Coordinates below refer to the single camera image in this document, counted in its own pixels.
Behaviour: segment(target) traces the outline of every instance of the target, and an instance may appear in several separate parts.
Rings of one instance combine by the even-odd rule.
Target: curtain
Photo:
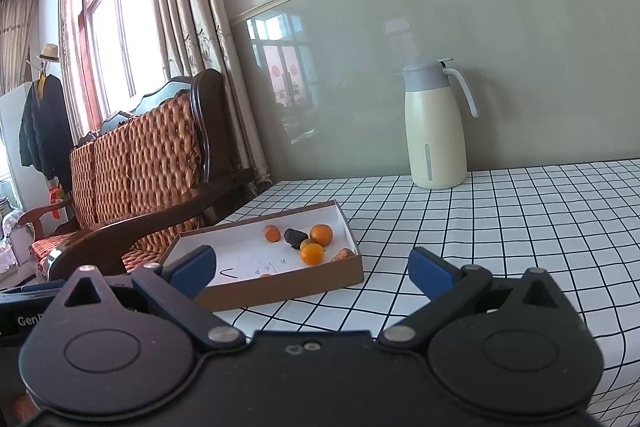
[[[38,0],[0,1],[0,96],[25,81],[29,34]]]
[[[58,0],[58,39],[60,41],[60,70],[65,94],[66,115],[74,144],[88,133],[89,119],[82,91],[82,63],[80,58],[78,15],[81,0]]]
[[[223,0],[153,1],[166,79],[220,71],[241,167],[254,169],[258,186],[270,185]]]

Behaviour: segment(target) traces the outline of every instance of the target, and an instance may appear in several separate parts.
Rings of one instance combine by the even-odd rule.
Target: wooden sofa
[[[71,151],[72,197],[29,210],[41,276],[66,279],[82,264],[117,275],[157,261],[179,232],[212,225],[246,202],[251,169],[238,169],[223,78],[206,70],[146,95]],[[75,217],[45,237],[40,216]]]

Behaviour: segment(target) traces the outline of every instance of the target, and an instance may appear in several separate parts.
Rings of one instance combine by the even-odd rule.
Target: black jacket
[[[34,82],[24,103],[20,124],[22,165],[33,165],[47,180],[57,176],[65,192],[70,192],[69,153],[73,146],[62,84],[58,77],[48,74],[42,100],[38,100]]]

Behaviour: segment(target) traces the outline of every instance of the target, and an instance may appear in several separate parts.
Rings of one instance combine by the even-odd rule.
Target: hat
[[[42,60],[48,60],[49,62],[59,62],[60,58],[58,57],[58,47],[55,44],[45,44],[44,48],[38,58]]]

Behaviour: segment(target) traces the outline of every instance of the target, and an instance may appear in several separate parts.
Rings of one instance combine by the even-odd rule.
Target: table
[[[428,303],[406,274],[413,245],[499,276],[540,266],[604,354],[589,411],[607,426],[640,421],[640,160],[476,171],[448,190],[425,190],[410,176],[280,182],[227,220],[331,199],[350,220],[364,283],[218,315],[248,336],[261,329],[377,336]]]

